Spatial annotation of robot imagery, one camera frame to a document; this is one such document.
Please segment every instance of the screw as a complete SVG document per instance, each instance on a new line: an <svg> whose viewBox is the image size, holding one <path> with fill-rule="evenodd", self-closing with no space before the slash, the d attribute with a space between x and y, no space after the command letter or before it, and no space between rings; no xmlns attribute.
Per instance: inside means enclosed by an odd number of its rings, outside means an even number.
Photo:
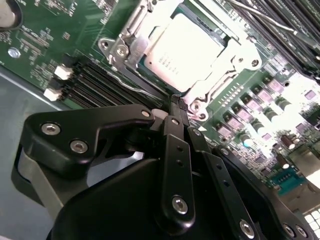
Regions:
<svg viewBox="0 0 320 240"><path fill-rule="evenodd" d="M148 113L147 111L143 110L141 113L142 113L143 116L145 116L147 118L150 117L150 113Z"/></svg>
<svg viewBox="0 0 320 240"><path fill-rule="evenodd" d="M43 124L41 126L41 130L44 134L47 134L47 135L57 135L61 131L60 127L54 123Z"/></svg>
<svg viewBox="0 0 320 240"><path fill-rule="evenodd" d="M290 237L294 238L296 236L295 232L289 227L287 224L283 224L283 228L287 234L289 234Z"/></svg>
<svg viewBox="0 0 320 240"><path fill-rule="evenodd" d="M305 237L305 238L308 237L306 231L305 231L302 227L300 227L299 225L295 225L295 227L296 227L296 229L298 230L298 232L299 232L303 237Z"/></svg>
<svg viewBox="0 0 320 240"><path fill-rule="evenodd" d="M228 152L227 149L221 148L220 150L221 150L221 152L222 152L224 155L229 155L229 152Z"/></svg>
<svg viewBox="0 0 320 240"><path fill-rule="evenodd" d="M195 135L201 136L201 133L198 129L193 129L193 132L195 133Z"/></svg>
<svg viewBox="0 0 320 240"><path fill-rule="evenodd" d="M175 125L179 125L179 122L178 122L178 120L176 120L176 119L174 119L174 118L172 118L172 120L171 120Z"/></svg>
<svg viewBox="0 0 320 240"><path fill-rule="evenodd" d="M240 223L240 228L242 230L242 232L249 238L249 239L253 239L255 237L255 231L253 230L253 228L249 225L249 223L247 223L247 221L245 220L241 220Z"/></svg>
<svg viewBox="0 0 320 240"><path fill-rule="evenodd" d="M124 45L119 45L116 50L116 54L121 58L125 57L128 54L127 52L128 52L128 49Z"/></svg>
<svg viewBox="0 0 320 240"><path fill-rule="evenodd" d="M15 47L10 47L8 49L8 54L10 57L12 57L14 59L18 59L21 56L19 49L15 48Z"/></svg>
<svg viewBox="0 0 320 240"><path fill-rule="evenodd" d="M70 143L70 148L77 154L83 154L88 150L88 145L81 140L74 140Z"/></svg>
<svg viewBox="0 0 320 240"><path fill-rule="evenodd" d="M176 210L179 214L184 215L188 212L187 203L185 202L185 200L183 200L179 196L175 196L172 199L172 206L173 206L174 210Z"/></svg>
<svg viewBox="0 0 320 240"><path fill-rule="evenodd" d="M258 64L259 64L259 61L257 59L253 60L251 63L252 67L256 67L258 66Z"/></svg>
<svg viewBox="0 0 320 240"><path fill-rule="evenodd" d="M194 101L191 103L190 108L194 113L197 113L200 110L201 103L199 101Z"/></svg>

